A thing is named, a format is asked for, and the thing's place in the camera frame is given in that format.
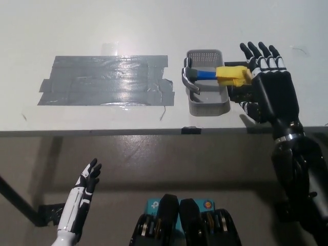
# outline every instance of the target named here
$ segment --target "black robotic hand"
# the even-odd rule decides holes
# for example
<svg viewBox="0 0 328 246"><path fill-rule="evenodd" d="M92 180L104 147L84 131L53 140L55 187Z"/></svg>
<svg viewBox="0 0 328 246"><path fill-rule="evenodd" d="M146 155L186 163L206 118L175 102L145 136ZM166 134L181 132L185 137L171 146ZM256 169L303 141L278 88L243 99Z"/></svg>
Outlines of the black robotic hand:
<svg viewBox="0 0 328 246"><path fill-rule="evenodd" d="M274 139L303 134L291 74L275 47L270 45L268 49L262 42L258 46L264 56L253 43L248 42L248 47L244 43L240 44L252 72L254 102L243 101L239 104L255 121L269 121Z"/></svg>

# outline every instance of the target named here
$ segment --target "tape strip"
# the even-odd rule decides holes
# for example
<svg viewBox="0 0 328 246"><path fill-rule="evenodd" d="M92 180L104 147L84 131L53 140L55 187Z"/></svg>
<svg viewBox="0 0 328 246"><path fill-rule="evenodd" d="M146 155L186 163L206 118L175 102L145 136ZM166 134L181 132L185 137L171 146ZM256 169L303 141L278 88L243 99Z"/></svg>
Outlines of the tape strip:
<svg viewBox="0 0 328 246"><path fill-rule="evenodd" d="M57 56L39 105L174 105L168 57Z"/></svg>
<svg viewBox="0 0 328 246"><path fill-rule="evenodd" d="M43 93L38 105L53 106L173 106L174 92Z"/></svg>

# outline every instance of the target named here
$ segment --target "yellow foam block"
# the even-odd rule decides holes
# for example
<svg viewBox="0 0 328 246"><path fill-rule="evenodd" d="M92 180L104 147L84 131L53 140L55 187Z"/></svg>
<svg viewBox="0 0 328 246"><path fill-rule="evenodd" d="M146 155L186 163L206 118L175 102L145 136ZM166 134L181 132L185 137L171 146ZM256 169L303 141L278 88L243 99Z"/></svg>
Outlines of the yellow foam block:
<svg viewBox="0 0 328 246"><path fill-rule="evenodd" d="M216 68L216 77L220 85L224 86L242 86L251 84L252 74L247 67L218 67Z"/></svg>

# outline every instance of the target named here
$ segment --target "small container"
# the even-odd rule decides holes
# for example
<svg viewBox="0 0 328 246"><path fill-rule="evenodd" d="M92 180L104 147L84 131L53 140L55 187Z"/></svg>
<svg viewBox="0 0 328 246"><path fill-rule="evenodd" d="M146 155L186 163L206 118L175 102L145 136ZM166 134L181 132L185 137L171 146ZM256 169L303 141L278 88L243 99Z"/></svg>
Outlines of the small container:
<svg viewBox="0 0 328 246"><path fill-rule="evenodd" d="M192 59L192 68L215 72L224 66L219 50L190 50L187 57ZM189 111L194 116L219 116L228 113L230 102L226 86L220 86L217 80L198 80L195 85L200 88L200 95L188 91Z"/></svg>

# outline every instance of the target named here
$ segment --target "gray floor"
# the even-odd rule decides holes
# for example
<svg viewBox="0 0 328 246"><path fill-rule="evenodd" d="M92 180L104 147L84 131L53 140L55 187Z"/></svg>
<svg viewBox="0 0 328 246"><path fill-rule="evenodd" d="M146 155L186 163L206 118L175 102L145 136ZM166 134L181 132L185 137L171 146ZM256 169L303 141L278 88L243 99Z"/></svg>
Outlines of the gray floor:
<svg viewBox="0 0 328 246"><path fill-rule="evenodd" d="M34 206L60 203L97 157L100 184L79 245L128 245L146 200L164 193L214 199L243 245L314 245L298 224L276 219L282 192L272 148L269 135L0 138L1 175ZM2 197L0 218L0 245L51 245L56 237L54 226L35 228Z"/></svg>

